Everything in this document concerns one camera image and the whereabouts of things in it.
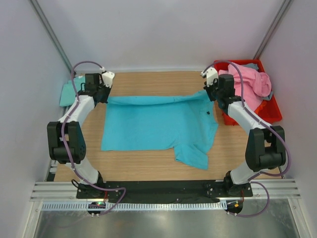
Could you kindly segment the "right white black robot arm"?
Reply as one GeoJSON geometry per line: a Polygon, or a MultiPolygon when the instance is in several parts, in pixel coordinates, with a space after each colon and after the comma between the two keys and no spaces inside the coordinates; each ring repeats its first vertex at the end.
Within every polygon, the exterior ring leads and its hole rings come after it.
{"type": "Polygon", "coordinates": [[[261,119],[235,94],[234,78],[216,71],[201,74],[206,79],[204,89],[210,101],[233,118],[248,135],[245,161],[223,179],[223,190],[228,196],[240,196],[248,189],[251,179],[286,163],[285,133],[280,126],[272,126],[261,119]]]}

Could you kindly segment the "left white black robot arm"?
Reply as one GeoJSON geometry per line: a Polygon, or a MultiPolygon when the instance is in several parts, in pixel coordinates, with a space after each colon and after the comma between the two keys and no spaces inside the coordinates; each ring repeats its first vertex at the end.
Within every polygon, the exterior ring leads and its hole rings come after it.
{"type": "Polygon", "coordinates": [[[80,179],[72,181],[78,199],[102,198],[105,194],[102,175],[87,158],[81,126],[98,103],[107,103],[114,77],[110,71],[85,74],[73,105],[58,121],[47,125],[50,158],[66,165],[80,179]]]}

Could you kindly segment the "blue t shirt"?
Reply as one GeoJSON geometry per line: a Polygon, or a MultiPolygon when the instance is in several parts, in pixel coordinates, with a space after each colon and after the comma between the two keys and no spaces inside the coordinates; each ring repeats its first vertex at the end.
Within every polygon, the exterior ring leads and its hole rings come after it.
{"type": "Polygon", "coordinates": [[[218,124],[205,91],[189,96],[108,99],[102,151],[174,150],[175,160],[207,170],[218,124]]]}

